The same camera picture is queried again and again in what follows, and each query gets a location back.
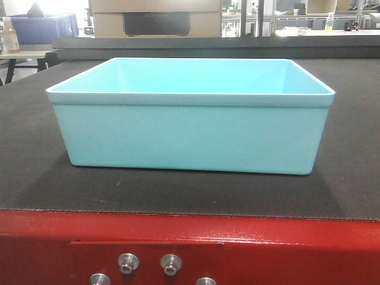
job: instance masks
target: table leg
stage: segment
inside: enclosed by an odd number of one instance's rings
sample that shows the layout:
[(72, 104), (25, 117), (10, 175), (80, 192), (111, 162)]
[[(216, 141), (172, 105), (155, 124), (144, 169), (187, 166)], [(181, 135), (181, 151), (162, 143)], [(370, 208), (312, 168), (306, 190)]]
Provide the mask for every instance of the table leg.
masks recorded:
[(46, 69), (45, 59), (44, 58), (37, 58), (37, 72)]
[(16, 59), (14, 59), (14, 58), (10, 59), (9, 63), (8, 63), (7, 78), (5, 79), (6, 84), (12, 82), (15, 65), (16, 65)]

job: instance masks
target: black mat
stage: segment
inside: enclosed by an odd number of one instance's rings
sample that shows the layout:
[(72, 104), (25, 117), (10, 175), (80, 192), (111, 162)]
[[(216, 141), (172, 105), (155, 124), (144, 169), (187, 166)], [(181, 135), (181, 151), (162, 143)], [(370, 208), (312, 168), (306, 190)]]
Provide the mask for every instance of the black mat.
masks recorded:
[(45, 89), (98, 62), (0, 88), (0, 208), (380, 220), (380, 60), (298, 60), (336, 92), (308, 176), (75, 167)]

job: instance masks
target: light blue plastic bin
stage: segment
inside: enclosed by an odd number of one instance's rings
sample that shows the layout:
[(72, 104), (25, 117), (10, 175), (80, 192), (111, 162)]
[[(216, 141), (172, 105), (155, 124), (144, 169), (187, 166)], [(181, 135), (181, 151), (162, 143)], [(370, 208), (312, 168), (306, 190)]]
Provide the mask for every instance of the light blue plastic bin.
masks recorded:
[(312, 171), (335, 92), (286, 59), (114, 58), (47, 89), (78, 166)]

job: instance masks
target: silver bolt head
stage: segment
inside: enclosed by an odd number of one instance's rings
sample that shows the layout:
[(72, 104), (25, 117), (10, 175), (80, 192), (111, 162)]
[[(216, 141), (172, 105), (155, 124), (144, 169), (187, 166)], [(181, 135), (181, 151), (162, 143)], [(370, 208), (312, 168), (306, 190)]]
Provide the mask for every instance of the silver bolt head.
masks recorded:
[(123, 274), (131, 274), (140, 264), (138, 257), (134, 254), (122, 254), (118, 258), (120, 271)]
[(106, 274), (103, 273), (95, 273), (90, 277), (91, 285), (111, 285), (111, 280), (108, 278)]
[(166, 275), (174, 276), (182, 268), (182, 260), (174, 254), (167, 254), (161, 258), (161, 267)]
[(195, 285), (217, 285), (216, 281), (212, 278), (203, 277), (197, 280), (195, 282)]

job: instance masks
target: floor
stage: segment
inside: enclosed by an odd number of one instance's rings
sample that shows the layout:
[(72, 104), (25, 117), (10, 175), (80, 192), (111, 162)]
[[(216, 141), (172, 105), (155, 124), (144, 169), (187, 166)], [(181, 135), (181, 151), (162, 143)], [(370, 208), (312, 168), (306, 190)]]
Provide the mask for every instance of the floor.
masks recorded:
[[(32, 59), (31, 61), (23, 62), (18, 65), (37, 65), (37, 60)], [(8, 71), (8, 64), (2, 64), (0, 65), (0, 78), (2, 82), (5, 82), (5, 79), (7, 77), (7, 71)], [(12, 82), (20, 80), (26, 76), (29, 76), (31, 74), (34, 74), (37, 72), (37, 68), (16, 68), (14, 70), (14, 75)]]

